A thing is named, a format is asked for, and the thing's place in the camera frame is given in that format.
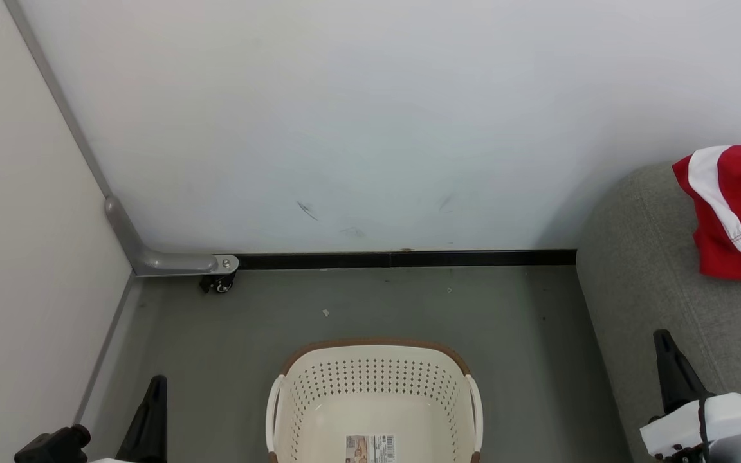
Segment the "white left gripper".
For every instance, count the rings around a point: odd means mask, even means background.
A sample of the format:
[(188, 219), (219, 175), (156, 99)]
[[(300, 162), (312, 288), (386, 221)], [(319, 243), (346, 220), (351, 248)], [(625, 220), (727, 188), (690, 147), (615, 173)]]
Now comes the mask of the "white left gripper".
[(167, 378), (153, 376), (136, 409), (116, 459), (89, 463), (167, 463)]

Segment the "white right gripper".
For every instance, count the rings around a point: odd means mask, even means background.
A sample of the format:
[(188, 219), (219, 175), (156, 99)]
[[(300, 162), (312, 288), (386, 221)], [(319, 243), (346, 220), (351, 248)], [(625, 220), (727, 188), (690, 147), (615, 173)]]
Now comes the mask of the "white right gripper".
[(741, 394), (710, 397), (670, 331), (656, 329), (653, 339), (667, 415), (640, 430), (648, 454), (668, 463), (741, 463)]

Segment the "red jacket with white stripe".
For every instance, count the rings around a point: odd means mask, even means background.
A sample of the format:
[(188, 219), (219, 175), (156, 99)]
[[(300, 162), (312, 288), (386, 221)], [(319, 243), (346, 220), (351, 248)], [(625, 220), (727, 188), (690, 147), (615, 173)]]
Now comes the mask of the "red jacket with white stripe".
[(696, 212), (700, 272), (741, 280), (741, 145), (695, 150), (672, 169)]

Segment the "grey floor trim strip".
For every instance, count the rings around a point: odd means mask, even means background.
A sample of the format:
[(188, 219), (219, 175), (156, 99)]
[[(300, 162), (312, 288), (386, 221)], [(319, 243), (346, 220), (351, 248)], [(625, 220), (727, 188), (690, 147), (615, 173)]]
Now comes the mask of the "grey floor trim strip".
[(79, 404), (79, 408), (76, 412), (75, 418), (73, 420), (73, 424), (80, 424), (80, 422), (82, 422), (83, 417), (85, 416), (86, 408), (88, 407), (91, 396), (93, 395), (93, 390), (95, 389), (95, 384), (99, 378), (101, 367), (105, 363), (105, 358), (107, 356), (109, 347), (111, 346), (111, 342), (114, 337), (114, 332), (116, 330), (118, 322), (120, 322), (123, 309), (126, 305), (127, 297), (129, 296), (129, 294), (131, 293), (131, 290), (133, 289), (135, 279), (136, 279), (135, 272), (131, 271), (131, 273), (129, 273), (129, 278), (127, 278), (123, 293), (120, 297), (120, 301), (118, 302), (116, 310), (111, 319), (111, 324), (108, 327), (108, 331), (105, 335), (105, 339), (103, 340), (103, 343), (101, 345), (99, 355), (97, 356), (95, 360), (94, 369), (92, 370), (88, 384), (86, 384), (86, 389), (85, 389), (84, 395), (82, 396), (82, 401)]

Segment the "grey fabric cushion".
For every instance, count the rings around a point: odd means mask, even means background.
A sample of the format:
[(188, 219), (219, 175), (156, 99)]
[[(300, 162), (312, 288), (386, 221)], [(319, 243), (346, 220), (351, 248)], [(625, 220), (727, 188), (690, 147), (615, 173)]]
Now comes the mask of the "grey fabric cushion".
[(710, 392), (741, 393), (741, 281), (702, 275), (696, 212), (668, 162), (618, 182), (590, 215), (576, 269), (630, 454), (662, 413), (656, 329), (668, 329)]

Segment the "black caster wheel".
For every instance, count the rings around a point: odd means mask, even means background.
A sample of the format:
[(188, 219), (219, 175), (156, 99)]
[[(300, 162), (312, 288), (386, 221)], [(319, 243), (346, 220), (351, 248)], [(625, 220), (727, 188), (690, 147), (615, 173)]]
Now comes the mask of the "black caster wheel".
[(234, 285), (236, 271), (227, 275), (204, 275), (199, 281), (200, 290), (204, 293), (224, 294), (229, 292)]

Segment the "printed paper label sticker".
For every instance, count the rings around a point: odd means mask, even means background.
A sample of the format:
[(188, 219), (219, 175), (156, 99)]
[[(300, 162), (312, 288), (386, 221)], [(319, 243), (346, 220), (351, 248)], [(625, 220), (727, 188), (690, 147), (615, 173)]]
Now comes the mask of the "printed paper label sticker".
[(395, 436), (347, 435), (344, 463), (399, 463)]

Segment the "cream perforated laundry basket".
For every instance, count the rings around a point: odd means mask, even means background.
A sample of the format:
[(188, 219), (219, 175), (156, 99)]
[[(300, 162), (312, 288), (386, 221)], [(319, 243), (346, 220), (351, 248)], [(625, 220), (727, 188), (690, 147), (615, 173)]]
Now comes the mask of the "cream perforated laundry basket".
[(344, 463), (347, 435), (391, 434), (399, 463), (481, 463), (484, 412), (464, 358), (438, 343), (307, 345), (271, 385), (270, 463)]

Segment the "black baseboard strip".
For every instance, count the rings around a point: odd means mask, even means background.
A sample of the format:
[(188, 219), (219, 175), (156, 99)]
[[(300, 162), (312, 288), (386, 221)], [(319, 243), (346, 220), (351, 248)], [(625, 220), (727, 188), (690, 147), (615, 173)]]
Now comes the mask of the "black baseboard strip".
[(476, 266), (573, 266), (575, 249), (438, 250), (326, 254), (239, 255), (247, 271), (364, 268), (429, 268)]

